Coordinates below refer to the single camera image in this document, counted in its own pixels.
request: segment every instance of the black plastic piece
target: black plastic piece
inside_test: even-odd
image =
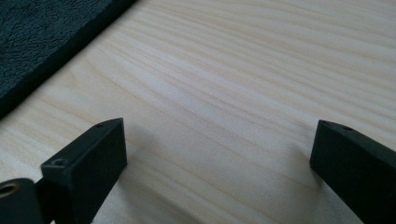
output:
[[[0,210],[0,223],[91,223],[126,165],[122,119],[96,124],[45,161],[35,185],[29,179],[8,181],[24,188],[0,197],[0,208],[7,209]],[[26,205],[27,221],[20,221],[14,204]]]
[[[136,0],[1,0],[0,118]]]
[[[364,223],[396,223],[395,151],[320,120],[310,165]]]

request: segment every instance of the light wood grain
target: light wood grain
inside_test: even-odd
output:
[[[361,223],[308,160],[319,119],[396,148],[396,3],[140,1],[1,120],[1,179],[118,117],[94,223]]]

